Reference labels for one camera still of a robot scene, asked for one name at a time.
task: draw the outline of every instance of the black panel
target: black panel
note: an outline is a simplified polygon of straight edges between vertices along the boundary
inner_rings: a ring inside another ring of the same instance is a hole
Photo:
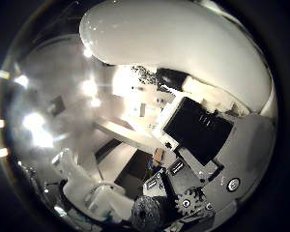
[[[164,131],[186,147],[203,165],[218,153],[232,124],[216,113],[207,112],[201,104],[183,98]]]

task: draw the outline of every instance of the white cylindrical part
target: white cylindrical part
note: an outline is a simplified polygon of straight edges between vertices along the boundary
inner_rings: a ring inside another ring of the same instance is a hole
[[[268,70],[247,36],[223,16],[190,1],[104,1],[82,18],[80,36],[105,63],[185,72],[254,112],[260,112],[271,93]]]

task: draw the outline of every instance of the metal gear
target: metal gear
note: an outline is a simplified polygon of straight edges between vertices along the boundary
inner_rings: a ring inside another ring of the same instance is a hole
[[[175,200],[177,212],[183,216],[190,216],[196,213],[201,202],[199,201],[199,195],[196,191],[189,189],[183,194],[177,195],[178,200]]]

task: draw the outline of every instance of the mechanical parts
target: mechanical parts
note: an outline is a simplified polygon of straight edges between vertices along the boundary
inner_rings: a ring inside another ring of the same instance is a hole
[[[241,181],[239,178],[234,178],[229,182],[227,188],[229,191],[236,191],[239,188],[240,183]]]
[[[201,207],[199,196],[197,192],[192,189],[186,190],[183,194],[178,195],[178,199],[175,200],[175,202],[178,213],[183,216],[193,215],[198,208]]]

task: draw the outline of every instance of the screw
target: screw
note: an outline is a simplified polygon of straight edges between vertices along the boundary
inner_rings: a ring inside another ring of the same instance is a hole
[[[231,180],[229,182],[227,189],[229,191],[236,191],[239,188],[240,183],[241,183],[240,179],[239,178],[235,178],[235,179],[233,179],[233,180]]]
[[[213,206],[211,205],[211,203],[208,203],[205,209],[207,209],[208,211],[213,210]]]
[[[190,201],[189,201],[189,200],[184,200],[184,201],[183,201],[183,206],[184,206],[185,208],[189,207],[189,206],[190,206]]]

